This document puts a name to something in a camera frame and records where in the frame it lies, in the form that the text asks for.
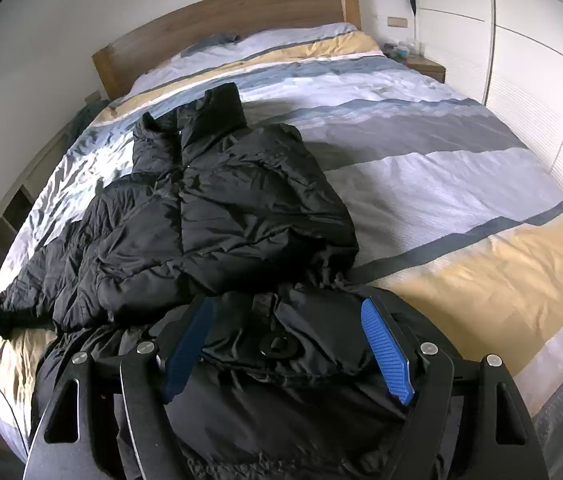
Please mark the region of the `dark cushion by shelf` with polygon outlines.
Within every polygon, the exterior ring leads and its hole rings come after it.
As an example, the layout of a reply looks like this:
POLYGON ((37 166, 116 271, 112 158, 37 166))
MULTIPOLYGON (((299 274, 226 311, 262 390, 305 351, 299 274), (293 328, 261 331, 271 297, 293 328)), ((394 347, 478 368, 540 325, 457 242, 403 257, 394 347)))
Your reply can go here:
POLYGON ((99 99, 86 103, 74 116, 66 127, 66 131, 62 140, 66 150, 72 147, 76 139, 82 132, 88 128, 88 125, 97 117, 97 115, 110 103, 107 99, 99 99))

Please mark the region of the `beige wall switch plate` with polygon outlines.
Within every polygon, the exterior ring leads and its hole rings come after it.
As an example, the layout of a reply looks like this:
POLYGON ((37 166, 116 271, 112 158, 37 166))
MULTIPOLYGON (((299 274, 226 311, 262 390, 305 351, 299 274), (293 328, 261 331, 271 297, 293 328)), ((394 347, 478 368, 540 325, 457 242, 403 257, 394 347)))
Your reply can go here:
POLYGON ((398 16, 388 16, 387 25, 393 28, 406 28, 408 26, 408 19, 399 18, 398 16))

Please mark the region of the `wooden headboard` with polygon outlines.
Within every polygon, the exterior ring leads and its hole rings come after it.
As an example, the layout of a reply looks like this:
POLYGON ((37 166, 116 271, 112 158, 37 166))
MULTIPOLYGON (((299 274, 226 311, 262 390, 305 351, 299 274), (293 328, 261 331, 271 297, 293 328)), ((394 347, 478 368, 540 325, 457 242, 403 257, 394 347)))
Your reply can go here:
POLYGON ((219 32, 246 37, 266 29, 347 22, 362 27, 359 0, 202 0, 135 28, 93 54, 100 81, 115 100, 175 53, 219 32))

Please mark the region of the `wooden nightstand right side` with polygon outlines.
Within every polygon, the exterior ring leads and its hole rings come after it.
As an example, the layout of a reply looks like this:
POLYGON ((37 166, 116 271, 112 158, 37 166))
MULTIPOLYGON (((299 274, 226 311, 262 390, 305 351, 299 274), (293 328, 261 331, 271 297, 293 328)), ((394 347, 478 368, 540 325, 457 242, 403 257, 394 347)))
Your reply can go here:
POLYGON ((381 50, 387 58, 391 58, 391 60, 399 62, 411 70, 416 70, 418 73, 439 81, 441 84, 445 83, 445 67, 421 55, 418 48, 412 42, 410 44, 408 42, 399 42, 398 44, 386 42, 381 47, 381 50))

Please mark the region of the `white shelf unit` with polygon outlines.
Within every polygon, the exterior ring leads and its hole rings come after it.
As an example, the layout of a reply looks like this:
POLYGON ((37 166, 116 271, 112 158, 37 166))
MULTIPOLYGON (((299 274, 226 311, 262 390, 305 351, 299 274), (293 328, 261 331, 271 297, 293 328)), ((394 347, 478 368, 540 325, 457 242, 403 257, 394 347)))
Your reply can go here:
POLYGON ((0 269, 36 198, 67 151, 62 140, 67 125, 63 126, 32 158, 1 200, 0 269))

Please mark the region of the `striped duvet cover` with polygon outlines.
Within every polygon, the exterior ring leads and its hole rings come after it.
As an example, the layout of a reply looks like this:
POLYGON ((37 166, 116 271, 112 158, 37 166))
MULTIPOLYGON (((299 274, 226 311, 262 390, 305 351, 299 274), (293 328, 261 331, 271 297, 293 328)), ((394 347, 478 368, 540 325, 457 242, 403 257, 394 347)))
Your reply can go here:
MULTIPOLYGON (((487 107, 383 55, 364 32, 278 47, 167 82, 104 108, 68 148, 0 272, 0 296, 34 253, 129 174, 140 116, 160 117, 234 84, 251 128, 296 128, 347 207, 359 251, 347 284, 391 292, 455 358, 500 356, 563 479, 563 193, 487 107)), ((36 370, 50 327, 12 328, 32 367, 9 403, 24 460, 36 370)))

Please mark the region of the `light blue pillow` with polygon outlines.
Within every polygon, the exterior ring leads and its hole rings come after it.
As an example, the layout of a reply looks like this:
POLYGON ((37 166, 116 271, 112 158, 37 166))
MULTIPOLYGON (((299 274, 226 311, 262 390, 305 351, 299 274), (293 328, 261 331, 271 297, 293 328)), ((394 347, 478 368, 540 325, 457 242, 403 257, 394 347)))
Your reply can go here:
POLYGON ((357 32, 357 28, 350 23, 341 22, 316 27, 268 29, 250 36, 218 32, 175 53, 139 76, 126 96, 130 98, 167 82, 246 60, 274 48, 329 39, 345 32, 357 32))

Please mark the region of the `black puffer jacket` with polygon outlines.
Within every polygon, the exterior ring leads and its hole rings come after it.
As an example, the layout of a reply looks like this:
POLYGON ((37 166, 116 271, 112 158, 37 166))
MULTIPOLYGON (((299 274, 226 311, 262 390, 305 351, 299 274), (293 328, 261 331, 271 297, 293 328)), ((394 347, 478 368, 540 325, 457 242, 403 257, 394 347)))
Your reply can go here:
MULTIPOLYGON (((208 336, 166 414, 190 479, 385 479, 406 422, 361 325, 376 294, 454 356, 391 292, 347 284, 359 245, 347 207, 300 132, 248 126, 234 84, 140 116, 133 167, 39 248, 0 296, 12 328, 50 327, 34 435, 74 354, 124 356, 193 300, 208 336)), ((144 479, 121 396, 103 400, 103 462, 144 479)))

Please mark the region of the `white wardrobe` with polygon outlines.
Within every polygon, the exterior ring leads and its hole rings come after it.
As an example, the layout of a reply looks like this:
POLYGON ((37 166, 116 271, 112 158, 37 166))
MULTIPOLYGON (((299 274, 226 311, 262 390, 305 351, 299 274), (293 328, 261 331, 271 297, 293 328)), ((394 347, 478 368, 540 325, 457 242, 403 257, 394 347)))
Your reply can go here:
POLYGON ((416 38, 563 189, 563 0, 414 0, 416 38))

